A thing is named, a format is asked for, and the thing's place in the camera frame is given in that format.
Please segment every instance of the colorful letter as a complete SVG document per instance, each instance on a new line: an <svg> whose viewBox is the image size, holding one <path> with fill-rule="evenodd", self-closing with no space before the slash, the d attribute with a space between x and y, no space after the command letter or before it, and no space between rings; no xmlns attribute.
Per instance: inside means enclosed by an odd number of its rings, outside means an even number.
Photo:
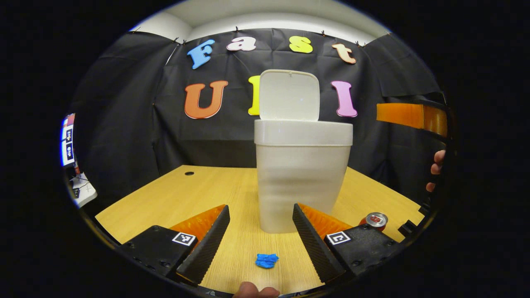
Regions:
<svg viewBox="0 0 530 298"><path fill-rule="evenodd" d="M249 115L257 116L260 114L260 76L249 77L249 82L254 90L252 91L252 106L249 109Z"/></svg>
<svg viewBox="0 0 530 298"><path fill-rule="evenodd" d="M256 48L256 38L253 37L238 37L232 39L232 43L226 46L227 50L230 51L251 51Z"/></svg>
<svg viewBox="0 0 530 298"><path fill-rule="evenodd" d="M339 109L337 109L337 115L342 117L357 116L357 111L351 103L351 84L343 81L333 81L331 82L331 85L337 89L337 96L339 97Z"/></svg>
<svg viewBox="0 0 530 298"><path fill-rule="evenodd" d="M199 107L200 91L204 89L204 84L192 84L186 87L186 101L184 102L184 112L192 119L210 118L217 114L223 102L223 89L228 85L227 81L215 81L210 84L213 90L211 104L208 108Z"/></svg>
<svg viewBox="0 0 530 298"><path fill-rule="evenodd" d="M211 54L212 49L210 45L213 45L214 43L215 40L208 39L188 52L188 55L193 59L193 69L197 69L197 67L210 60L210 56L205 56L205 54Z"/></svg>
<svg viewBox="0 0 530 298"><path fill-rule="evenodd" d="M293 52L311 53L313 51L313 47L310 45L311 41L307 37L291 36L289 42L291 43L289 48Z"/></svg>
<svg viewBox="0 0 530 298"><path fill-rule="evenodd" d="M351 53L351 49L348 49L345 45L336 43L335 45L332 45L332 47L337 49L337 52L339 52L339 57L344 60L344 62L351 64L355 64L355 62L357 62L355 58L350 57L348 53Z"/></svg>

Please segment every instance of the blue letter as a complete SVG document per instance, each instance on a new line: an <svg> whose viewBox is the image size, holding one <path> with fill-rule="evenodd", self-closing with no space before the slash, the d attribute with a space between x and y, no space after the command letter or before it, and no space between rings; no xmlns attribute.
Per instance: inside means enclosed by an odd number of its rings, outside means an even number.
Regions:
<svg viewBox="0 0 530 298"><path fill-rule="evenodd" d="M193 69L197 69L197 67L201 66L202 64L208 62L210 60L210 56L205 56L205 54L211 54L211 46L215 43L215 40L208 39L207 41L201 43L199 46L193 48L188 52L188 55L191 56L191 59L193 59Z"/></svg>

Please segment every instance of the finger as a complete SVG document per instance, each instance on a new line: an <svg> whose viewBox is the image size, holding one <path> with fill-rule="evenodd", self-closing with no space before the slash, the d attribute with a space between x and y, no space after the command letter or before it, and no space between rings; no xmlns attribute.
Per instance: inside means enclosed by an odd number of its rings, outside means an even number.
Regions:
<svg viewBox="0 0 530 298"><path fill-rule="evenodd" d="M432 192L435 186L436 186L435 183L429 182L427 183L427 186L425 188L427 189L428 192Z"/></svg>
<svg viewBox="0 0 530 298"><path fill-rule="evenodd" d="M434 154L434 162L441 164L444 162L445 150L440 150Z"/></svg>
<svg viewBox="0 0 530 298"><path fill-rule="evenodd" d="M433 163L431 166L431 174L433 175L439 175L441 170L441 165L438 165L436 163Z"/></svg>
<svg viewBox="0 0 530 298"><path fill-rule="evenodd" d="M258 297L258 293L259 291L256 285L251 282L242 282L233 298L256 298Z"/></svg>
<svg viewBox="0 0 530 298"><path fill-rule="evenodd" d="M265 287L258 294L258 298L276 298L280 295L280 291L273 287Z"/></svg>

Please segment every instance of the black backdrop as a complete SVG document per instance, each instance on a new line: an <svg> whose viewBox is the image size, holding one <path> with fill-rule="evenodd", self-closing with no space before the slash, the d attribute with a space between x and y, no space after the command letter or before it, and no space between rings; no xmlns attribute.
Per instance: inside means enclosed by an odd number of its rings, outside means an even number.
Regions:
<svg viewBox="0 0 530 298"><path fill-rule="evenodd" d="M252 51L229 51L236 37L256 38ZM289 37L311 41L309 54L289 48ZM210 61L192 69L188 51L214 39ZM344 62L331 45L352 50ZM444 144L432 134L376 121L376 104L414 102L443 107L430 70L398 37L382 36L366 46L290 29L224 32L184 45L150 33L128 33L107 49L81 81L70 112L76 113L76 155L81 169L109 206L182 164L255 167L253 85L249 77L266 69L314 74L320 83L322 121L352 123L348 165L421 203L432 180L433 154ZM213 81L225 80L223 103L207 119L184 112L186 86L202 83L199 105L211 101ZM356 117L336 113L332 81L351 84Z"/></svg>

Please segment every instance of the open lid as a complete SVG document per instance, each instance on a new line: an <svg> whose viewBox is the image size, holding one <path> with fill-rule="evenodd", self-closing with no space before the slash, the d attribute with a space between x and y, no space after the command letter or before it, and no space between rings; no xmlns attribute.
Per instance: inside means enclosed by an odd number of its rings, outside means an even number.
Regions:
<svg viewBox="0 0 530 298"><path fill-rule="evenodd" d="M319 79L313 74L269 69L260 75L260 118L318 121Z"/></svg>

